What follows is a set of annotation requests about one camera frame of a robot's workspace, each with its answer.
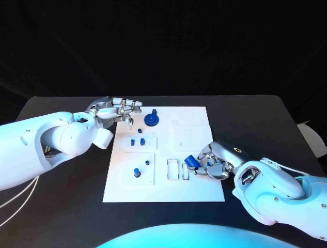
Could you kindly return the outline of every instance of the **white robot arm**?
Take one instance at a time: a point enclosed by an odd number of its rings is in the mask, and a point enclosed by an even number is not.
[[[140,113],[139,101],[104,97],[86,112],[58,112],[0,126],[0,190],[50,171],[84,154],[94,143],[106,149],[114,137],[109,128]]]
[[[204,159],[209,164],[202,167]],[[290,224],[327,241],[327,178],[315,177],[267,158],[253,161],[240,148],[219,142],[204,148],[198,160],[189,156],[186,164],[196,175],[218,180],[235,174],[232,194],[263,224]],[[303,176],[294,178],[283,168]]]

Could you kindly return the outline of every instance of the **robotic hand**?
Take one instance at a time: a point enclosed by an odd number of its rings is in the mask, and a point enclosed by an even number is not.
[[[201,167],[204,159],[208,166]],[[235,174],[232,194],[251,216],[266,225],[286,223],[327,241],[327,178],[315,177],[267,158],[253,161],[230,144],[212,142],[198,160],[185,160],[196,175],[225,180]],[[303,174],[293,177],[281,168]]]
[[[94,143],[106,149],[114,137],[109,128],[130,113],[142,112],[139,101],[104,97],[86,112],[58,112],[0,126],[0,190],[18,186],[64,161],[84,154]]]

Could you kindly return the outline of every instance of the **blue object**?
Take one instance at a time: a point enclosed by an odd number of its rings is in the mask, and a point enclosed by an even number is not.
[[[153,127],[158,125],[160,119],[158,117],[158,110],[153,110],[152,111],[152,114],[147,114],[145,116],[145,124],[149,126],[149,127]]]
[[[189,157],[185,159],[185,162],[188,164],[188,167],[195,167],[195,168],[201,167],[199,162],[196,161],[192,155],[189,155]]]
[[[136,175],[136,177],[142,176],[140,170],[137,168],[135,169],[135,175]]]
[[[199,235],[204,238],[181,235],[182,230],[199,230]],[[207,224],[172,224],[149,227],[124,234],[100,246],[100,248],[113,247],[297,248],[281,240],[253,231]]]

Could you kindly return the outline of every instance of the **black table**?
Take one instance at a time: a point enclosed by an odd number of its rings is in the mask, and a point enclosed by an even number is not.
[[[81,112],[99,97],[34,97],[18,120],[60,111]],[[315,154],[277,96],[130,97],[145,106],[207,106],[217,141],[237,144],[250,155],[316,176],[325,176]],[[224,203],[103,203],[113,142],[107,150],[88,152],[45,173],[32,198],[0,228],[0,247],[96,247],[120,235],[146,227],[202,223],[243,228],[300,247],[323,246],[286,224],[266,226],[247,213],[234,197],[232,177],[222,181]],[[27,186],[0,192],[3,203]],[[27,196],[0,209],[0,223]]]

